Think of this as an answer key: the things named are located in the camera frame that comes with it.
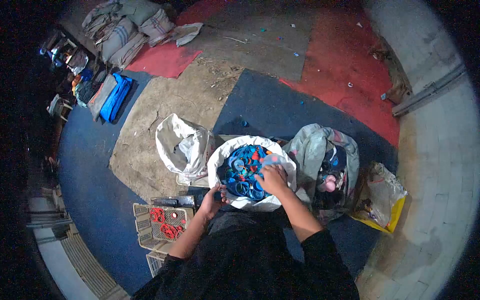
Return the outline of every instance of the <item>yellow bag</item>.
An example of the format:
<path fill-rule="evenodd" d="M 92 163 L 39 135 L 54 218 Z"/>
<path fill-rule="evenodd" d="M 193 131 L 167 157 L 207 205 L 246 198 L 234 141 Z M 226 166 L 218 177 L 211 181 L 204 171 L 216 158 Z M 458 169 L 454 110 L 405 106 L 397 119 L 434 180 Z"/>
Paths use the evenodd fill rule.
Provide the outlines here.
<path fill-rule="evenodd" d="M 380 225 L 378 225 L 375 221 L 373 220 L 365 220 L 365 219 L 359 219 L 354 216 L 352 217 L 354 220 L 360 221 L 363 224 L 367 224 L 368 226 L 378 229 L 380 231 L 386 232 L 386 233 L 393 233 L 396 227 L 396 224 L 398 223 L 398 220 L 400 219 L 400 215 L 402 214 L 402 209 L 403 209 L 403 204 L 405 204 L 405 198 L 407 196 L 404 196 L 403 198 L 399 199 L 395 205 L 392 207 L 392 214 L 390 218 L 390 222 L 388 225 L 383 228 Z"/>

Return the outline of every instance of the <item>beige plastic crate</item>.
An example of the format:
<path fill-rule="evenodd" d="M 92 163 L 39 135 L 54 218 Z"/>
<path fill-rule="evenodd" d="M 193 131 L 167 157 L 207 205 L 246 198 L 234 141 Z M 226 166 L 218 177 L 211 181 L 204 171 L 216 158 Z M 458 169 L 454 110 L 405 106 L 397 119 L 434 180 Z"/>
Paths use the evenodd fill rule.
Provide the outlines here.
<path fill-rule="evenodd" d="M 148 268 L 150 269 L 150 273 L 152 273 L 152 278 L 155 277 L 160 268 L 165 263 L 165 258 L 167 257 L 166 254 L 158 253 L 158 252 L 150 252 L 147 256 Z"/>
<path fill-rule="evenodd" d="M 133 215 L 135 216 L 135 226 L 137 228 L 138 243 L 141 247 L 150 251 L 167 254 L 170 251 L 172 242 L 176 239 L 169 239 L 160 231 L 160 223 L 150 220 L 150 209 L 158 207 L 163 208 L 165 212 L 165 223 L 173 226 L 182 226 L 184 230 L 193 218 L 193 210 L 191 208 L 174 208 L 168 206 L 155 206 L 148 204 L 133 204 Z M 177 214 L 177 218 L 171 216 L 172 213 Z"/>

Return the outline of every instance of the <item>blue tarp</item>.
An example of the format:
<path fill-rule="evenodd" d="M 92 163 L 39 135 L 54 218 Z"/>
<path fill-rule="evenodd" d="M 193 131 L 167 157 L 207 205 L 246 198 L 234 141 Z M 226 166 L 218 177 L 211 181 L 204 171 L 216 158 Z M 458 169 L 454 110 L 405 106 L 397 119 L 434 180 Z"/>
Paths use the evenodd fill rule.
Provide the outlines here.
<path fill-rule="evenodd" d="M 100 116 L 102 116 L 108 123 L 111 123 L 115 119 L 125 96 L 132 86 L 131 78 L 122 77 L 116 73 L 113 73 L 113 76 L 117 81 L 117 86 L 110 93 L 110 96 L 108 96 L 105 104 L 100 110 Z"/>

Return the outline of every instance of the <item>concrete floor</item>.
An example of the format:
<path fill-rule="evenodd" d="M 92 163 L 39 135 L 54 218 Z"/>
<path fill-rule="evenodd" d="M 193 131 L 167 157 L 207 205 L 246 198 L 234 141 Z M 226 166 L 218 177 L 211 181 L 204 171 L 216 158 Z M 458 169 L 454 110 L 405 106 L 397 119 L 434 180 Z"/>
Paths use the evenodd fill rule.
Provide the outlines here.
<path fill-rule="evenodd" d="M 176 80 L 157 77 L 132 107 L 113 149 L 109 167 L 145 202 L 185 195 L 187 186 L 160 160 L 156 128 L 172 113 L 211 130 L 243 68 L 200 56 Z"/>

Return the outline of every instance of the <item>folded tarp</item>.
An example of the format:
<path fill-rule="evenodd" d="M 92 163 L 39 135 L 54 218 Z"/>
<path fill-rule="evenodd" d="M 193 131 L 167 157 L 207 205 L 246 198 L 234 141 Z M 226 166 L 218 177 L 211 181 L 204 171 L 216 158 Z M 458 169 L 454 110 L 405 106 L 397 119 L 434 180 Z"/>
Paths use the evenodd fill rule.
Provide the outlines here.
<path fill-rule="evenodd" d="M 96 122 L 100 115 L 100 110 L 107 101 L 112 91 L 117 87 L 117 80 L 114 76 L 108 75 L 97 93 L 88 102 L 88 108 L 92 113 L 93 120 Z"/>
<path fill-rule="evenodd" d="M 108 123 L 111 123 L 115 119 L 120 105 L 132 86 L 131 78 L 122 77 L 116 73 L 113 73 L 113 76 L 117 81 L 117 86 L 113 89 L 110 96 L 108 96 L 108 99 L 100 110 L 100 116 Z"/>

